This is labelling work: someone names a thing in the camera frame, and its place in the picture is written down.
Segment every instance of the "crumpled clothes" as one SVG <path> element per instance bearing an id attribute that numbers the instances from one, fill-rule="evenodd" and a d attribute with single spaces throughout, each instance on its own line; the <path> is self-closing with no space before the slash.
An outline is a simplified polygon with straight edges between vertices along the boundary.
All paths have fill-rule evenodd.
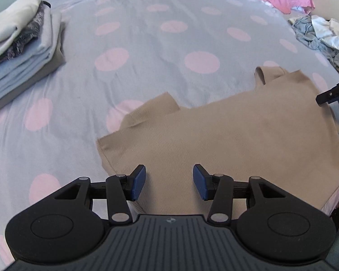
<path id="1" fill-rule="evenodd" d="M 41 2 L 33 20 L 22 29 L 20 34 L 14 39 L 11 46 L 0 56 L 0 63 L 20 56 L 24 51 L 24 47 L 31 40 L 37 39 L 39 37 L 43 18 L 44 4 Z"/>
<path id="2" fill-rule="evenodd" d="M 298 41 L 312 50 L 319 50 L 323 56 L 329 60 L 330 64 L 339 71 L 339 50 L 327 46 L 316 36 L 310 15 L 295 21 L 293 19 L 289 19 L 288 21 L 292 24 Z"/>
<path id="3" fill-rule="evenodd" d="M 334 49 L 339 50 L 339 21 L 325 20 L 323 17 L 313 15 L 311 21 L 318 39 Z"/>

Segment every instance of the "polka dot duvet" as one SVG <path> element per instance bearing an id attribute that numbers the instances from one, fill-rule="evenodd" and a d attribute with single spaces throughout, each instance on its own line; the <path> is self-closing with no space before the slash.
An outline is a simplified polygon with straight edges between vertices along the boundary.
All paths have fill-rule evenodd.
<path id="1" fill-rule="evenodd" d="M 96 139 L 147 100 L 169 92 L 181 106 L 204 105 L 253 89 L 261 65 L 301 69 L 321 92 L 339 82 L 258 0 L 47 1 L 65 22 L 66 63 L 0 111 L 0 270 L 13 260 L 8 221 L 79 176 L 104 181 Z M 338 201 L 339 188 L 322 210 Z"/>

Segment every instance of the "white folded towel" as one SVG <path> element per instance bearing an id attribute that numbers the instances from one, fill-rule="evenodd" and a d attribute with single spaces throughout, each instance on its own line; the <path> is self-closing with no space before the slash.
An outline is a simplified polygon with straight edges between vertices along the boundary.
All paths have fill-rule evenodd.
<path id="1" fill-rule="evenodd" d="M 16 0 L 0 12 L 0 55 L 33 19 L 42 0 Z"/>

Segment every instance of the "patterned fabric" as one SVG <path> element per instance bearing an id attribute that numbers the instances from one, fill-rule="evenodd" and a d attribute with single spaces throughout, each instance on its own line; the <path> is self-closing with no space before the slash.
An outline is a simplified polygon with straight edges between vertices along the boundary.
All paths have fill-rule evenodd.
<path id="1" fill-rule="evenodd" d="M 23 28 L 21 33 L 13 41 L 12 45 L 0 56 L 0 63 L 11 60 L 15 57 L 20 56 L 24 47 L 32 40 L 37 39 L 40 34 L 40 28 L 42 26 L 44 18 L 44 4 L 40 3 L 38 11 L 34 16 L 33 20 Z"/>

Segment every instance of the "blue gripper pad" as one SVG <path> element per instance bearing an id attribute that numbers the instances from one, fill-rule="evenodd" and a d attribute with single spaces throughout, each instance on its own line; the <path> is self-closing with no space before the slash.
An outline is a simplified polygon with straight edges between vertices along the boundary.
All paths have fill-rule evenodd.
<path id="1" fill-rule="evenodd" d="M 141 193 L 145 182 L 146 182 L 146 167 L 143 166 L 133 181 L 133 188 L 131 194 L 134 201 L 136 201 L 139 198 L 139 194 Z"/>
<path id="2" fill-rule="evenodd" d="M 197 166 L 193 167 L 193 182 L 197 187 L 201 199 L 207 201 L 209 194 L 206 186 L 206 179 L 202 175 L 201 171 L 197 168 Z"/>

